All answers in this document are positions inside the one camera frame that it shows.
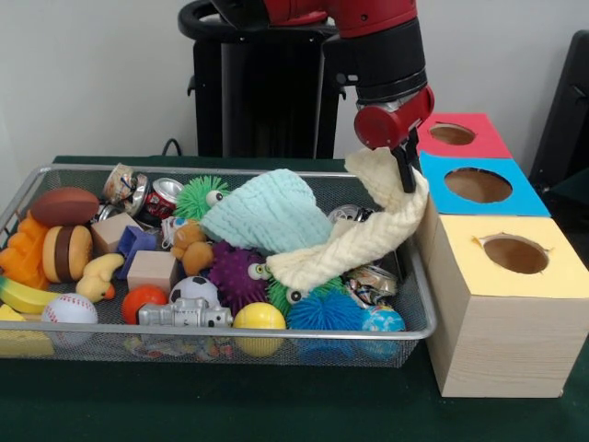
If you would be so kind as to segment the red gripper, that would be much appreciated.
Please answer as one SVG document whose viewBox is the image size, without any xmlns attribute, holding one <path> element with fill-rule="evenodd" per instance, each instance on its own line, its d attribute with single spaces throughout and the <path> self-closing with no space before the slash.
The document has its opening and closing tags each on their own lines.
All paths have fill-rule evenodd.
<svg viewBox="0 0 589 442">
<path fill-rule="evenodd" d="M 409 135 L 430 117 L 433 107 L 434 94 L 426 86 L 404 99 L 361 106 L 354 118 L 354 131 L 365 146 L 394 148 L 391 153 L 405 193 L 416 190 L 413 167 L 418 162 L 418 139 Z"/>
</svg>

